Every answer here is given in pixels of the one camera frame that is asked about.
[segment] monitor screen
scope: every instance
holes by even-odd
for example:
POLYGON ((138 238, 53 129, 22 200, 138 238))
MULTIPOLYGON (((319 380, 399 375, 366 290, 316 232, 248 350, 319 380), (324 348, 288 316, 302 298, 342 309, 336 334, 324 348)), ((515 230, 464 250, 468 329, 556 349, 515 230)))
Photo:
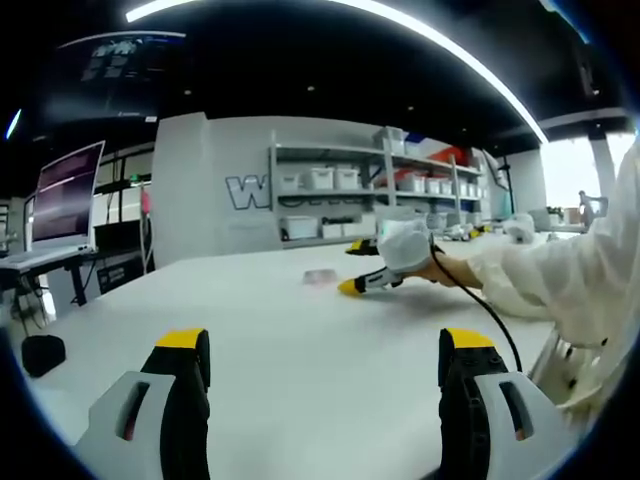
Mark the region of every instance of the monitor screen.
POLYGON ((115 32, 61 46, 42 72, 34 105, 26 109, 32 128, 158 116, 174 77, 184 70, 184 37, 115 32))
POLYGON ((65 155, 40 171, 33 241, 89 234, 96 172, 104 142, 65 155))

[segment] black bag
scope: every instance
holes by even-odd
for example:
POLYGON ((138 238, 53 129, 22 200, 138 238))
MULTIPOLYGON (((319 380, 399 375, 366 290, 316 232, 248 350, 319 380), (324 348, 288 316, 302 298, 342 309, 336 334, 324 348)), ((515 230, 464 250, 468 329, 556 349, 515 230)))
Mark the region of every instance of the black bag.
POLYGON ((64 342, 53 335, 27 337, 22 342, 22 365, 32 377, 41 377, 66 358, 64 342))

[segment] window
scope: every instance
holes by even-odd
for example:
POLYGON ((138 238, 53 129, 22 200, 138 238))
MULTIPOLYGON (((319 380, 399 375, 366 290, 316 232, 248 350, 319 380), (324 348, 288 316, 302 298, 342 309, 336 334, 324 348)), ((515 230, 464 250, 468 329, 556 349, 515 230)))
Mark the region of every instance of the window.
POLYGON ((616 177, 618 176, 618 170, 620 170, 620 164, 622 163, 624 154, 631 148, 635 139, 636 136, 633 133, 621 132, 607 134, 607 144, 609 145, 609 152, 611 152, 616 177))
POLYGON ((587 137, 542 145, 540 156, 549 206, 577 207, 580 190, 590 197, 600 196, 598 172, 587 137))

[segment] white table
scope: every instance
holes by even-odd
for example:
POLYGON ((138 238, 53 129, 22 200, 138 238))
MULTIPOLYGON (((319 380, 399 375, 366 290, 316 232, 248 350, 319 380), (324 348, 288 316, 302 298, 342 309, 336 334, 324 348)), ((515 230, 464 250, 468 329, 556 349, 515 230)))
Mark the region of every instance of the white table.
MULTIPOLYGON (((442 244, 465 256, 490 240, 442 244)), ((340 279, 379 258, 316 247, 179 262, 53 323, 67 361, 31 382, 73 444, 90 405, 139 370, 170 329, 204 327, 211 340, 208 458, 216 479, 417 479, 441 456, 437 386, 441 328, 490 336, 513 357, 489 315, 459 289, 411 279, 397 289, 342 296, 302 284, 306 270, 340 279)), ((506 319, 530 368, 550 322, 506 319)))

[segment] lab coat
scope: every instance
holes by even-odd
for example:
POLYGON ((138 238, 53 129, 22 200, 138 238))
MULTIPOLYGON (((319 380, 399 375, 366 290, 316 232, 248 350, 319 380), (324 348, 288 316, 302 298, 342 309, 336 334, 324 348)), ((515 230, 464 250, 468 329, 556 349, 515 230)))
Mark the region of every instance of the lab coat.
POLYGON ((640 325, 640 141, 620 166, 607 216, 596 219, 587 234, 526 250, 485 252, 469 266, 500 310, 554 320, 573 354, 548 359, 555 370, 562 362, 571 370, 556 372, 574 383, 567 386, 565 406, 599 411, 640 325))

